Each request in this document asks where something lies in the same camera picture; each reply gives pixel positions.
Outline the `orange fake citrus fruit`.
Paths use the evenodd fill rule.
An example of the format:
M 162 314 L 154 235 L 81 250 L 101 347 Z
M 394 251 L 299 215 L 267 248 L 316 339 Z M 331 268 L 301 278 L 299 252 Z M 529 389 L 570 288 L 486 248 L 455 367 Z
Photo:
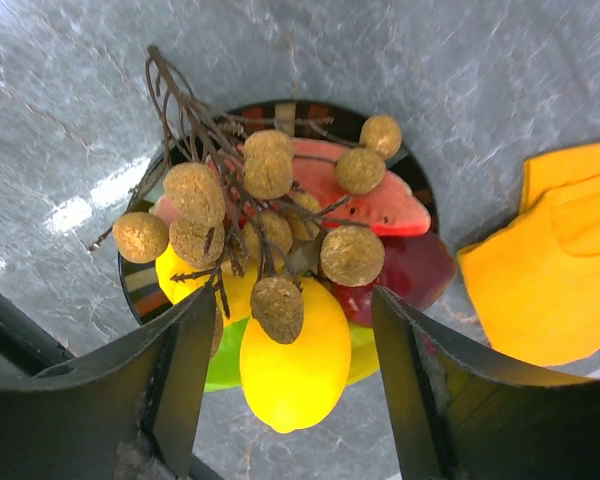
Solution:
M 272 340 L 254 319 L 240 348 L 242 391 L 254 415 L 278 433 L 310 428 L 334 409 L 347 383 L 352 345 L 335 297 L 303 278 L 304 324 L 291 344 Z

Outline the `yellow fake fruit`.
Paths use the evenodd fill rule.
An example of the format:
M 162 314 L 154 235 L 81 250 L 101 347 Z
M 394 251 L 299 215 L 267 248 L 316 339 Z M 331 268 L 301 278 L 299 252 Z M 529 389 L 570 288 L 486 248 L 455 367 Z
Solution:
M 190 274 L 198 272 L 198 269 L 194 269 L 181 259 L 171 246 L 168 246 L 155 260 L 155 270 L 161 290 L 173 305 L 202 287 L 209 279 L 209 276 L 206 275 L 183 282 L 173 281 L 172 277 L 174 275 Z M 223 314 L 225 327 L 250 316 L 250 293 L 256 279 L 257 264 L 253 260 L 248 260 L 244 265 L 244 275 L 242 277 L 234 275 L 231 267 L 223 272 L 224 288 L 230 310 L 230 316 Z

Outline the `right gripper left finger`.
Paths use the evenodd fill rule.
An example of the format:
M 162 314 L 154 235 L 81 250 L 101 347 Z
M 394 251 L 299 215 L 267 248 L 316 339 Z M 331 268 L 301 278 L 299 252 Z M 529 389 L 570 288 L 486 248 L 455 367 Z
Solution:
M 0 479 L 212 479 L 197 432 L 216 304 L 210 287 L 79 358 L 0 370 Z

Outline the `green fake fruit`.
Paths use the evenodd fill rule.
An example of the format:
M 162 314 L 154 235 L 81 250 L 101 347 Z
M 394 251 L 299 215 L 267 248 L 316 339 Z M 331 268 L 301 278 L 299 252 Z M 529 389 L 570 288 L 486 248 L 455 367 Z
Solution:
M 210 360 L 204 392 L 214 392 L 239 387 L 241 382 L 240 349 L 249 318 L 245 317 L 224 329 L 215 356 Z

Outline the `orange red fake fruit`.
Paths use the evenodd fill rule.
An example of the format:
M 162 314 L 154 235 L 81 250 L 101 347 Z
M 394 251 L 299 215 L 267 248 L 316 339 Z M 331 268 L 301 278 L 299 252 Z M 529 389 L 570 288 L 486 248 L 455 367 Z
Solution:
M 239 149 L 244 156 L 249 156 L 267 147 L 285 148 L 294 154 L 294 179 L 301 190 L 291 191 L 289 195 L 301 206 L 320 212 L 347 194 L 338 184 L 330 163 L 345 153 L 346 147 L 262 130 L 251 135 Z M 428 210 L 414 196 L 410 186 L 391 171 L 387 171 L 370 192 L 354 195 L 350 202 L 327 213 L 322 224 L 335 227 L 338 218 L 365 223 L 378 236 L 420 236 L 431 226 Z

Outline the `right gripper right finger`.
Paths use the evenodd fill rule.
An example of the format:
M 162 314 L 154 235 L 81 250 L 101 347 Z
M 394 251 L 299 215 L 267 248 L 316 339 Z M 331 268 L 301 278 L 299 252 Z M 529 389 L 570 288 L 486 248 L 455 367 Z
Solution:
M 600 479 L 600 380 L 498 353 L 392 291 L 373 330 L 406 479 Z

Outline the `dark red fake apple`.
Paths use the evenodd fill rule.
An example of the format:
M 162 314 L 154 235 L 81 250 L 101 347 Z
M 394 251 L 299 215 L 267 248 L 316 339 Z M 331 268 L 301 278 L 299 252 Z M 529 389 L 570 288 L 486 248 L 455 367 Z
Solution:
M 454 278 L 456 265 L 445 244 L 432 231 L 417 237 L 381 238 L 385 263 L 379 276 L 369 285 L 345 287 L 337 284 L 331 291 L 347 319 L 371 327 L 372 290 L 375 285 L 392 290 L 420 311 L 429 308 Z

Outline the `brown fake longan bunch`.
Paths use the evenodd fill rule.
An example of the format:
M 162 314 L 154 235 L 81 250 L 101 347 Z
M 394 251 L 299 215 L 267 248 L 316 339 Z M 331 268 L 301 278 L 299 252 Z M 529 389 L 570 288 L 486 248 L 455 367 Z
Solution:
M 318 263 L 330 280 L 361 287 L 378 276 L 386 258 L 379 236 L 367 222 L 336 216 L 385 179 L 385 162 L 375 151 L 348 144 L 331 164 L 343 194 L 319 206 L 295 176 L 295 147 L 278 120 L 264 119 L 261 130 L 246 134 L 243 118 L 200 101 L 155 45 L 147 49 L 145 75 L 162 119 L 163 157 L 104 233 L 124 259 L 148 263 L 172 250 L 190 266 L 175 282 L 203 279 L 220 294 L 227 274 L 243 276 L 255 261 L 251 314 L 281 345 L 295 343 L 304 324 L 300 276 L 289 258 L 296 228 L 318 244 Z M 166 119 L 170 105 L 178 109 L 176 122 Z M 140 197 L 155 186 L 172 201 L 174 220 L 138 210 Z

